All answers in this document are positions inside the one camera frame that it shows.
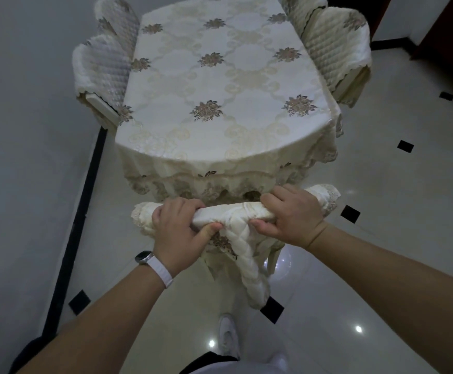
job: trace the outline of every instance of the white shoe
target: white shoe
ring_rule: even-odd
[[[289,372],[289,360],[283,353],[275,353],[268,364],[279,368],[283,372]]]
[[[222,356],[240,359],[237,329],[230,314],[219,317],[218,347]]]

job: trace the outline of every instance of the person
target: person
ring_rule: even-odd
[[[453,373],[453,277],[326,223],[316,198],[294,186],[276,186],[261,196],[261,202],[275,214],[276,222],[250,221],[259,233],[312,253],[437,371]],[[153,253],[173,277],[192,265],[222,228],[211,223],[197,233],[192,231],[192,217],[201,207],[205,206],[197,199],[167,199],[152,215],[156,228]],[[19,372],[119,372],[164,289],[156,271],[139,265]],[[207,353],[208,357],[199,358],[182,373],[267,374],[286,370],[283,357],[274,357],[268,364],[238,360],[238,341],[229,316],[221,319],[218,342],[223,356]]]

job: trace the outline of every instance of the wristwatch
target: wristwatch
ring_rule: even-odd
[[[140,265],[150,266],[166,285],[166,289],[173,283],[173,277],[167,271],[166,267],[159,261],[151,251],[143,251],[135,257],[135,261]]]

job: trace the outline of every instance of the black diamond tile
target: black diamond tile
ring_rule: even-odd
[[[73,299],[69,302],[69,307],[74,314],[79,315],[86,306],[90,304],[90,298],[86,295],[84,290],[81,290]]]
[[[400,150],[404,150],[408,153],[410,153],[413,149],[414,145],[409,143],[409,142],[405,142],[405,141],[399,141],[399,144],[398,144],[398,148]]]
[[[358,210],[355,210],[353,207],[348,205],[346,205],[344,210],[341,212],[341,216],[349,220],[351,223],[356,223],[356,220],[358,220],[360,214],[361,213]]]
[[[439,98],[444,98],[445,100],[451,101],[453,100],[453,94],[448,93],[448,92],[441,92],[439,95]]]
[[[266,316],[273,324],[277,322],[283,311],[284,306],[282,306],[272,297],[269,297],[268,301],[266,302],[266,306],[261,308],[261,313]]]

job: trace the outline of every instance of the person's left hand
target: person's left hand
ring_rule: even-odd
[[[198,233],[190,228],[193,215],[205,207],[198,199],[168,198],[154,210],[154,255],[176,277],[200,257],[211,237],[223,228],[221,223],[210,223]]]

